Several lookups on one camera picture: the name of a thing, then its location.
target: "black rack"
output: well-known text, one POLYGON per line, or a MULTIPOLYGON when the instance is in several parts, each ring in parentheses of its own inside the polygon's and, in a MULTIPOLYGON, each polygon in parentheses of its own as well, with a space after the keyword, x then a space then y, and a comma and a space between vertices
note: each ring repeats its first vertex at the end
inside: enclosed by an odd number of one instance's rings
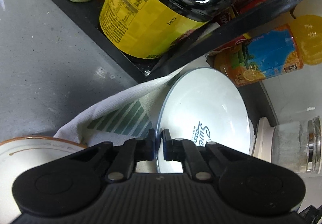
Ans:
POLYGON ((164 54, 161 59, 146 63, 133 62, 98 30, 102 4, 97 0, 86 3, 74 3, 68 0, 52 1, 126 73, 141 83, 170 74, 213 49, 290 11, 302 0, 268 0, 214 30, 205 39, 197 40, 207 28, 207 25, 204 25, 164 54))

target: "white plate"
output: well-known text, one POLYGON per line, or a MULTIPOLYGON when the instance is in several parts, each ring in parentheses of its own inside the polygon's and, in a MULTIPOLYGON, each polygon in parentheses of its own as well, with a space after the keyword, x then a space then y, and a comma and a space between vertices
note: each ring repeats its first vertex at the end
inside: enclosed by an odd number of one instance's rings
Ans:
MULTIPOLYGON (((249 153, 249 121, 243 99, 234 84, 212 68, 194 69, 174 84, 160 112, 157 138, 162 129, 169 129, 173 139, 189 139, 198 146, 215 141, 249 153)), ((159 172, 182 172, 181 163, 163 160, 162 143, 159 151, 159 172)))
POLYGON ((11 188, 24 171, 84 149, 85 146, 50 137, 21 137, 0 143, 0 224, 20 215, 11 188))

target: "ribbed black surface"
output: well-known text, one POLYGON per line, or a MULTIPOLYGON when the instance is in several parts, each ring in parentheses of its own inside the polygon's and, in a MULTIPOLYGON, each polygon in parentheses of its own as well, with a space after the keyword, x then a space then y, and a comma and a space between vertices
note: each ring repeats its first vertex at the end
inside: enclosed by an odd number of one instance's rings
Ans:
POLYGON ((273 219, 241 214, 227 206, 211 185, 193 182, 185 173, 134 173, 126 182, 109 185, 94 204, 74 215, 55 219, 22 215, 14 223, 304 224, 304 221, 296 213, 273 219))

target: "green striped pattern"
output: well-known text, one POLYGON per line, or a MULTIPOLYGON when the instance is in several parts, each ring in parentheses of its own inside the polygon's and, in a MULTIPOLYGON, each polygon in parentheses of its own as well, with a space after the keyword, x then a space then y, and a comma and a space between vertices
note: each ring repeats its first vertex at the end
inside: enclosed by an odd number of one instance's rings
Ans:
POLYGON ((145 137, 153 126, 140 101, 137 100, 93 120, 87 128, 133 137, 145 137))

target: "brown rim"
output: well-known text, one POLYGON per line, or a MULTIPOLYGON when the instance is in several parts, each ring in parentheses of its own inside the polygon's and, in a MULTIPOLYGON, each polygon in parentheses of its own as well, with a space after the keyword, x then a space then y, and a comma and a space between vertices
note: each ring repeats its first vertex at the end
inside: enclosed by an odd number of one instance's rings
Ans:
POLYGON ((9 143, 9 142, 15 141, 15 140, 26 140, 26 139, 55 140, 55 141, 65 142, 65 143, 68 143, 68 144, 72 144, 72 145, 75 145, 75 146, 79 146, 81 148, 87 148, 87 146, 85 146, 85 145, 78 144, 78 143, 75 143, 75 142, 70 141, 70 140, 63 140, 63 139, 58 139, 58 138, 53 138, 53 137, 47 137, 47 136, 24 136, 24 137, 16 137, 16 138, 13 138, 13 139, 9 139, 9 140, 5 140, 5 141, 0 142, 0 146, 3 145, 3 144, 9 143))

